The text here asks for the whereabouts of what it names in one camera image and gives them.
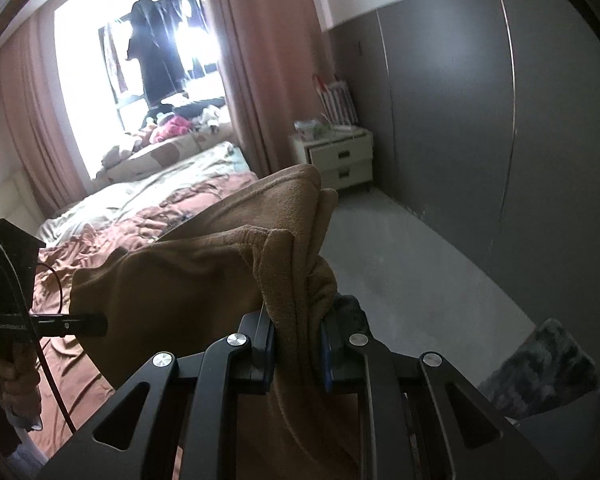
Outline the person's left hand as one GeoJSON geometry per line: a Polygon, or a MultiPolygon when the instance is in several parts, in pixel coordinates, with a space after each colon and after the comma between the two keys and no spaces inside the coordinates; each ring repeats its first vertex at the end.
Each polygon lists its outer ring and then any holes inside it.
{"type": "Polygon", "coordinates": [[[38,355],[32,344],[15,344],[14,360],[0,357],[0,407],[16,427],[27,431],[41,429],[42,401],[38,355]]]}

